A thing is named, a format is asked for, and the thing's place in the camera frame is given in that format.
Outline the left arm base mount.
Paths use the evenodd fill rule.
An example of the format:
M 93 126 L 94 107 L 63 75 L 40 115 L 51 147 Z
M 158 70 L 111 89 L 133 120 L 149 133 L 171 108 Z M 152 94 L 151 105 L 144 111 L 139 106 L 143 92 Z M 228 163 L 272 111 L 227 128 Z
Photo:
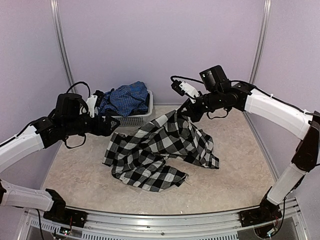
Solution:
M 70 227 L 84 227 L 88 216 L 87 212 L 67 208 L 65 200 L 55 190 L 46 188 L 45 191 L 50 194 L 53 204 L 49 211 L 43 213 L 44 219 Z

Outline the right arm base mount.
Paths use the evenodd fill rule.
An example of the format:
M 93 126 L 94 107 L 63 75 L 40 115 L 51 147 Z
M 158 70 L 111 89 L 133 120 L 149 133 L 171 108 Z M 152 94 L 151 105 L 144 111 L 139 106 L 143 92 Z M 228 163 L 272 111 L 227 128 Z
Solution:
M 239 212 L 240 223 L 243 228 L 270 222 L 282 217 L 280 205 L 274 205 L 267 200 L 267 194 L 262 198 L 258 207 Z

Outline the black white plaid shirt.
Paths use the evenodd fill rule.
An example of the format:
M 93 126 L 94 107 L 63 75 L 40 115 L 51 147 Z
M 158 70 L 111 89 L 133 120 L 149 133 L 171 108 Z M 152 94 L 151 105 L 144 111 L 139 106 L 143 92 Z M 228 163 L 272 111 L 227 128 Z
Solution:
M 188 174 L 167 165 L 169 158 L 207 169 L 219 169 L 210 135 L 172 110 L 138 128 L 134 133 L 113 133 L 104 165 L 122 183 L 149 192 L 179 187 Z

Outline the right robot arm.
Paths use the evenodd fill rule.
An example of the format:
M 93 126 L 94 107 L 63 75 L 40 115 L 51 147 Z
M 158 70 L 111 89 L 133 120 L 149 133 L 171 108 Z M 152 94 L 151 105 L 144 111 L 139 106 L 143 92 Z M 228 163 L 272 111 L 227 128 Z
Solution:
M 199 122 L 203 115 L 219 109 L 226 112 L 237 109 L 269 120 L 300 139 L 291 163 L 263 197 L 255 212 L 260 222 L 266 222 L 275 214 L 275 207 L 299 186 L 306 173 L 319 166 L 320 114 L 284 102 L 246 81 L 229 80 L 220 65 L 199 75 L 200 83 L 208 91 L 206 94 L 201 94 L 188 84 L 187 77 L 174 75 L 170 78 L 171 88 L 180 96 L 189 98 L 182 109 L 183 115 L 192 122 Z

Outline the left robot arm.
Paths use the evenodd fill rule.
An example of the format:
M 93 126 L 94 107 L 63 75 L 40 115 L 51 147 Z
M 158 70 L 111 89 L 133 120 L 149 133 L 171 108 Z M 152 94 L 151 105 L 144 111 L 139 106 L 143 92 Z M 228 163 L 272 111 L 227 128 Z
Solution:
M 62 93 L 57 97 L 56 107 L 48 116 L 28 123 L 20 133 L 0 145 L 0 170 L 3 172 L 26 156 L 47 149 L 59 141 L 66 142 L 70 136 L 110 136 L 120 125 L 111 116 L 95 114 L 96 95 L 87 100 L 76 93 Z M 70 218 L 66 203 L 54 190 L 36 190 L 0 182 L 1 206 L 38 209 L 63 223 Z

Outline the white plastic basket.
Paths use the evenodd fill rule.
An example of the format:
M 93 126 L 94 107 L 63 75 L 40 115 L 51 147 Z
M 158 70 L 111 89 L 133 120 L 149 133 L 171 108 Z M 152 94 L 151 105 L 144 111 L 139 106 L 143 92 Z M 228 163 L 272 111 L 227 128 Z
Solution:
M 146 114 L 131 115 L 128 117 L 112 116 L 120 122 L 120 127 L 141 127 L 152 120 L 155 116 L 154 96 L 151 90 L 148 90 L 148 112 Z

